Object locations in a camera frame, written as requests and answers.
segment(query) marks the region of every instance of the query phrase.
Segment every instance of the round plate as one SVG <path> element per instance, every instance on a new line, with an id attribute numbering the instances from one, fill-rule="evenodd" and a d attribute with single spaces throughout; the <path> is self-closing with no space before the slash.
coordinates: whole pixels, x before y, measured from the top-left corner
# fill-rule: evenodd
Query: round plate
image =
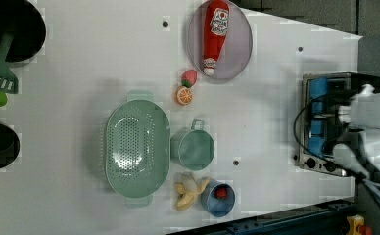
<path id="1" fill-rule="evenodd" d="M 252 53 L 252 32 L 245 14 L 232 2 L 229 6 L 229 27 L 226 40 L 211 78 L 229 79 L 237 76 L 249 63 Z M 204 3 L 193 15 L 187 34 L 187 48 L 194 66 L 203 72 L 203 27 L 206 10 L 212 1 Z"/>

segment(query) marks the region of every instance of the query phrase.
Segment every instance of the white table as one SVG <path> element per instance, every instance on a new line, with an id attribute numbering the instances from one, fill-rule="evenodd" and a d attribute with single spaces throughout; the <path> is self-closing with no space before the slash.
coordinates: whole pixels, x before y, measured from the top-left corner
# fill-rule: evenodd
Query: white table
<path id="1" fill-rule="evenodd" d="M 29 65 L 13 68 L 21 91 L 0 108 L 0 122 L 22 141 L 18 159 L 0 170 L 0 235 L 163 234 L 353 194 L 350 178 L 294 166 L 291 129 L 302 75 L 356 71 L 358 36 L 244 10 L 254 34 L 250 63 L 224 84 L 200 79 L 193 103 L 182 108 L 171 94 L 192 69 L 183 35 L 202 1 L 31 2 L 48 37 Z M 130 208 L 110 188 L 104 127 L 135 88 L 155 94 L 171 134 L 193 118 L 206 121 L 216 153 L 195 175 L 235 188 L 232 213 L 217 219 L 199 203 L 176 211 L 173 186 L 184 172 L 176 164 L 148 207 Z"/>

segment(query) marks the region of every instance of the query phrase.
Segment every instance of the green spatula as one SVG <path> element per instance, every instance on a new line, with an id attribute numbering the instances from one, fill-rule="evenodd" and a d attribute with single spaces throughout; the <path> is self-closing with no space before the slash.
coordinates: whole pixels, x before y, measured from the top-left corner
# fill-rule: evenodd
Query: green spatula
<path id="1" fill-rule="evenodd" d="M 6 57 L 11 43 L 13 42 L 13 38 L 14 27 L 11 26 L 4 32 L 0 43 L 0 92 L 17 94 L 19 92 L 19 80 L 6 63 Z"/>

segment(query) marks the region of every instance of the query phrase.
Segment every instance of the blue bowl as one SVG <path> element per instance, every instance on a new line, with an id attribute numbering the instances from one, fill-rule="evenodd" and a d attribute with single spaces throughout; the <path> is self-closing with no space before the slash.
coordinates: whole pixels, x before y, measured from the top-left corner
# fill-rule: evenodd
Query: blue bowl
<path id="1" fill-rule="evenodd" d="M 226 199 L 221 200 L 215 197 L 214 192 L 218 187 L 224 187 L 227 190 Z M 224 217 L 232 211 L 235 205 L 235 192 L 228 184 L 211 180 L 203 192 L 201 200 L 203 208 L 209 214 L 215 217 Z"/>

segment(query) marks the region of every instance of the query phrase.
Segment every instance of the fake fruit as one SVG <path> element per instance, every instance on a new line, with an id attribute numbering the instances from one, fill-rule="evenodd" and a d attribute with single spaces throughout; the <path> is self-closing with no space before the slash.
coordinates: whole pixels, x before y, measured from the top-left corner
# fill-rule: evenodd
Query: fake fruit
<path id="1" fill-rule="evenodd" d="M 217 199 L 225 200 L 227 199 L 227 190 L 224 187 L 218 187 L 214 192 Z"/>
<path id="2" fill-rule="evenodd" d="M 190 89 L 185 86 L 178 87 L 174 96 L 175 102 L 182 106 L 190 104 L 191 100 L 193 99 L 193 94 L 191 93 Z"/>
<path id="3" fill-rule="evenodd" d="M 191 88 L 197 81 L 197 72 L 195 70 L 187 70 L 181 76 L 181 84 L 187 88 Z"/>
<path id="4" fill-rule="evenodd" d="M 194 180 L 193 174 L 182 174 L 181 182 L 175 184 L 175 189 L 181 194 L 181 199 L 177 202 L 177 209 L 184 211 L 190 208 L 197 200 L 199 195 L 205 191 L 210 179 L 206 178 L 199 186 Z"/>

